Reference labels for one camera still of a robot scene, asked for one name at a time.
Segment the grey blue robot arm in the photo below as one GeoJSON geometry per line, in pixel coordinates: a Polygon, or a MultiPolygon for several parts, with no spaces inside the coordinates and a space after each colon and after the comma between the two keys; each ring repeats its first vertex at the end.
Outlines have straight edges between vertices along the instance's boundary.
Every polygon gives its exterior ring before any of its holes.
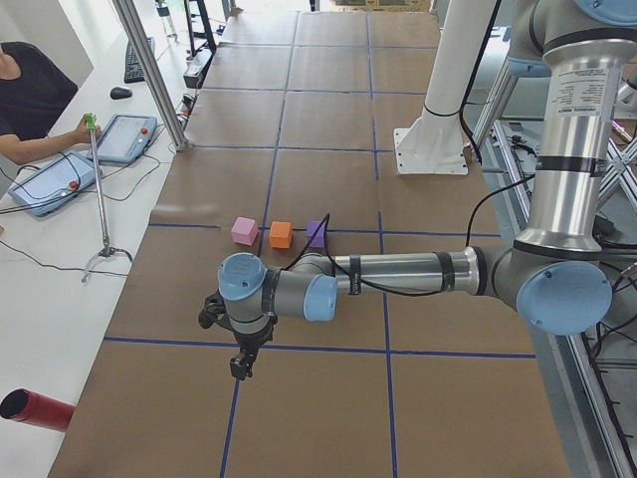
{"type": "Polygon", "coordinates": [[[510,57],[550,73],[526,228],[511,247],[467,245],[458,252],[302,253],[285,268],[250,253],[229,256],[207,307],[238,343],[233,376],[251,375],[279,317],[329,321],[342,292],[493,297],[557,336],[601,322],[614,292],[598,264],[593,222],[621,75],[635,54],[632,1],[519,2],[510,57]]]}

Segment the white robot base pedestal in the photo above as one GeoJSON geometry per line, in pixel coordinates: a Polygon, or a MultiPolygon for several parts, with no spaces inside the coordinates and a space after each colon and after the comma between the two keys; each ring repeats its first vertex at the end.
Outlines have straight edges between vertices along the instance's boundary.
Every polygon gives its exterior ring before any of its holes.
{"type": "Polygon", "coordinates": [[[422,114],[411,127],[394,131],[400,174],[468,173],[460,111],[498,10],[497,0],[449,3],[422,114]]]}

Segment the person's right hand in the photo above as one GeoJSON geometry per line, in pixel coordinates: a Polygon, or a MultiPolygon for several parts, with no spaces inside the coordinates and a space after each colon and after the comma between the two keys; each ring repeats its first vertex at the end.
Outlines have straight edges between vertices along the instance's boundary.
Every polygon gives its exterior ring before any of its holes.
{"type": "Polygon", "coordinates": [[[92,132],[96,135],[96,137],[99,137],[102,134],[102,130],[98,125],[94,129],[90,129],[87,120],[85,118],[81,118],[76,128],[72,131],[74,144],[90,143],[92,132]]]}

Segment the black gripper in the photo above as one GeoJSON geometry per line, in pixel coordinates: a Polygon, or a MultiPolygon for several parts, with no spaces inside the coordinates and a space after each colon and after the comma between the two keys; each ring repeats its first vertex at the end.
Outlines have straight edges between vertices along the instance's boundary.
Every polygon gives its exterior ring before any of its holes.
{"type": "Polygon", "coordinates": [[[231,375],[239,380],[245,380],[253,376],[253,365],[257,359],[260,348],[274,337],[276,318],[269,318],[267,324],[253,334],[234,333],[239,346],[239,352],[230,359],[231,375]]]}

